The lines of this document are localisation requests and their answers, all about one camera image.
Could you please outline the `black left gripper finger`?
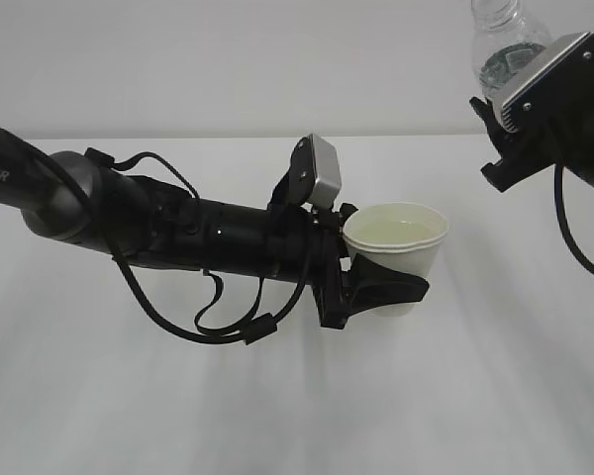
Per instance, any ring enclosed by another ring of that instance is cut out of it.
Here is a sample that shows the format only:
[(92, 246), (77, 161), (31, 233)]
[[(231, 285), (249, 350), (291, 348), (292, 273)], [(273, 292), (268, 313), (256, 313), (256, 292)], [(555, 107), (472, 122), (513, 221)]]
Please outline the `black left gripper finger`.
[(354, 256), (345, 277), (346, 321), (364, 313), (402, 317), (421, 303), (430, 290), (423, 270), (364, 254)]
[(337, 211), (337, 232), (341, 237), (349, 218), (358, 211), (358, 207), (351, 203), (342, 203)]

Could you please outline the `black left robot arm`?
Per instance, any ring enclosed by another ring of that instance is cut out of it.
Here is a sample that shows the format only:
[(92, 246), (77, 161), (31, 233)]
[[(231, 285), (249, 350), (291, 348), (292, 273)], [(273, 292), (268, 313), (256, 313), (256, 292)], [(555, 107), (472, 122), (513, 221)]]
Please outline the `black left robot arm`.
[(0, 204), (18, 209), (34, 234), (110, 254), (133, 267), (253, 276), (313, 292), (320, 323), (342, 329), (364, 311), (423, 300), (429, 283), (357, 255), (349, 270), (334, 147), (317, 135), (294, 147), (263, 209), (203, 199), (185, 180), (164, 183), (88, 148), (47, 154), (0, 128)]

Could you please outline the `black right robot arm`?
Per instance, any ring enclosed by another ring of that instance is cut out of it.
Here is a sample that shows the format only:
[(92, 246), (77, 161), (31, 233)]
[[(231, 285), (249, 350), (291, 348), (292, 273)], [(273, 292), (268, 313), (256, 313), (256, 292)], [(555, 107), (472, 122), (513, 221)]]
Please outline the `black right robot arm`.
[(481, 169), (496, 190), (555, 164), (594, 188), (594, 32), (558, 38), (494, 99), (469, 104), (499, 155)]

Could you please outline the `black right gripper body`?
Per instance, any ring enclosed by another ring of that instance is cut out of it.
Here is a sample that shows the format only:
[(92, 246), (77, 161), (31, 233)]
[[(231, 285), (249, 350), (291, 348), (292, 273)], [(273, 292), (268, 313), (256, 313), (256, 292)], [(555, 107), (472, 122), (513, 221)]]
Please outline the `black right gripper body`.
[(503, 118), (501, 100), (501, 96), (494, 99), (494, 115), (506, 131), (516, 135), (519, 154), (530, 155), (540, 171), (563, 165), (594, 188), (594, 91), (518, 130), (511, 128), (512, 119)]

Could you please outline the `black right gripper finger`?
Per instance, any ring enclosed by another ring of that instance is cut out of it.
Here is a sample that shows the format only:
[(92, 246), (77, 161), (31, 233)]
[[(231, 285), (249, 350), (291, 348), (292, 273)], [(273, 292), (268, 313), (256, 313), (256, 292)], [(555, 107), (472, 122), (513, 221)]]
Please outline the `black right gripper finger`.
[(497, 162), (481, 167), (486, 181), (497, 191), (506, 192), (540, 171), (538, 163), (528, 154), (503, 154)]
[(481, 120), (486, 129), (488, 139), (502, 158), (516, 158), (518, 156), (516, 135), (506, 131), (496, 120), (490, 102), (478, 97), (471, 97), (469, 105)]

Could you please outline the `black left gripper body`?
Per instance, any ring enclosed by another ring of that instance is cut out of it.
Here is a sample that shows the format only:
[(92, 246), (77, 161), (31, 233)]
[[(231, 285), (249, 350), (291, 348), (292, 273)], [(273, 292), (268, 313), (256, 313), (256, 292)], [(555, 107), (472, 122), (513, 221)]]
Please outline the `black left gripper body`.
[(344, 237), (338, 236), (337, 211), (312, 208), (308, 215), (308, 250), (311, 265), (310, 285), (322, 328), (343, 330), (345, 316), (344, 287), (346, 272), (342, 260), (349, 257)]

